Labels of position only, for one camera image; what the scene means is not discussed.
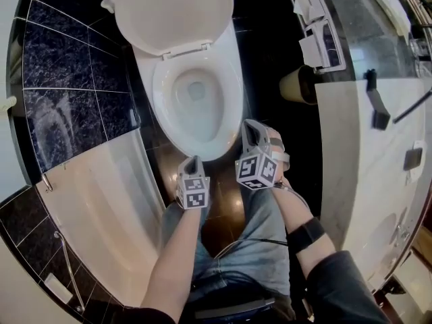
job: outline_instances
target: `black strap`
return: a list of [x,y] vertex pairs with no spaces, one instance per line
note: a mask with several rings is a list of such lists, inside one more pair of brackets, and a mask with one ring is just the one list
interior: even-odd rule
[[324,228],[316,217],[288,234],[289,249],[295,254],[309,247],[325,234]]

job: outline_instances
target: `jeans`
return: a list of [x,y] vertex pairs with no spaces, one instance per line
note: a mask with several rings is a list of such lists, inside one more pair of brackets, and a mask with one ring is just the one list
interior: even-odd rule
[[[264,238],[286,242],[284,220],[271,190],[250,191],[241,189],[246,227],[239,237]],[[164,212],[162,220],[163,240],[166,244],[178,222],[183,210],[177,203],[172,203]],[[200,231],[209,213],[209,208],[201,213]],[[227,271],[239,271],[258,281],[268,290],[283,296],[290,295],[290,258],[286,246],[268,242],[238,242],[226,255],[218,260],[207,252],[201,242],[200,233],[195,252],[193,279],[197,276],[207,278]],[[195,301],[213,290],[226,287],[230,281],[215,277],[213,283],[191,291],[189,301]]]

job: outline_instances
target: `bathtub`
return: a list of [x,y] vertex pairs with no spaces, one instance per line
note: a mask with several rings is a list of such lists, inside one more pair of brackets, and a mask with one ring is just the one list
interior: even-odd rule
[[60,232],[98,281],[125,306],[140,306],[161,250],[165,206],[139,130],[47,172],[37,185]]

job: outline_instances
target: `metal handrail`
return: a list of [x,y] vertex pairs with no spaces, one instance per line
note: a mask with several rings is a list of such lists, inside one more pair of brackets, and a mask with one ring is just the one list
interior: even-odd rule
[[63,248],[63,253],[65,255],[65,260],[66,260],[66,265],[67,265],[67,270],[69,271],[69,275],[70,275],[70,279],[72,281],[72,285],[74,286],[75,289],[75,294],[78,297],[78,301],[80,302],[80,306],[76,307],[76,310],[80,313],[83,313],[84,310],[86,309],[86,307],[84,306],[84,303],[82,301],[81,295],[80,295],[80,291],[78,290],[78,286],[76,285],[75,282],[75,278],[74,278],[74,273],[72,272],[72,267],[70,266],[70,262],[69,262],[69,257],[68,257],[68,251],[66,249],[66,242],[65,242],[65,238],[63,235],[61,235],[60,232],[58,232],[57,230],[54,232],[54,236],[58,239],[61,240],[61,247]]

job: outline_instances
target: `white toilet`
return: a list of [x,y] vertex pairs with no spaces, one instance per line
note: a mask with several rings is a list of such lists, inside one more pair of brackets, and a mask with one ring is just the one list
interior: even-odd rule
[[243,114],[234,0],[115,0],[157,121],[186,155],[211,161],[234,143]]

